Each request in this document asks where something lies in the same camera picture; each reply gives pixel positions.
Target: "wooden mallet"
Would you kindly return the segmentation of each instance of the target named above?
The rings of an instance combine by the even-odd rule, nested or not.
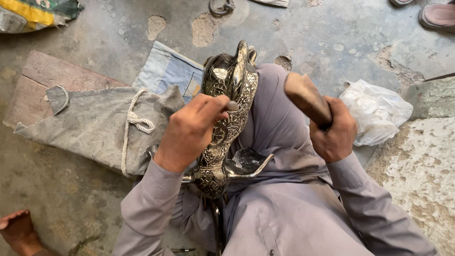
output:
[[[290,72],[284,82],[284,93],[320,129],[327,129],[332,125],[329,104],[307,75]]]

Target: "metal ring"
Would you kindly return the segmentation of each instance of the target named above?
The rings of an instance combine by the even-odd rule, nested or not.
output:
[[[223,5],[223,10],[220,11],[220,12],[217,12],[213,9],[212,5],[213,5],[213,2],[215,0],[209,0],[208,2],[208,9],[210,10],[210,12],[213,14],[213,15],[218,15],[218,16],[223,16],[223,15],[226,15],[228,13],[230,13],[231,11],[234,10],[234,7],[232,5],[232,2],[231,0],[227,0],[227,3],[225,3]]]

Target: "sandal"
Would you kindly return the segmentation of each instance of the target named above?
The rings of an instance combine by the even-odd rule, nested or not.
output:
[[[395,6],[404,6],[404,5],[407,5],[408,3],[412,2],[414,0],[390,0],[390,2],[392,2],[392,4],[394,4]]]
[[[425,27],[455,33],[455,0],[425,6],[420,11],[419,21]]]

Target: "right hand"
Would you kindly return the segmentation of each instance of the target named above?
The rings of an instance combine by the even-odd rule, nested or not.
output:
[[[324,99],[332,112],[332,126],[323,131],[311,121],[310,139],[316,153],[326,163],[334,163],[352,153],[352,145],[357,135],[357,122],[342,100],[329,96],[324,96]]]
[[[169,118],[169,124],[153,156],[164,169],[181,173],[212,141],[216,122],[228,119],[225,111],[229,97],[196,95],[187,105]]]

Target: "sack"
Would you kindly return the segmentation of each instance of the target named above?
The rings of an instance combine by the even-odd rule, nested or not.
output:
[[[0,33],[26,33],[65,25],[83,9],[78,0],[0,0]]]
[[[399,131],[412,114],[413,107],[391,90],[363,80],[352,83],[340,95],[358,125],[354,145],[381,144]]]

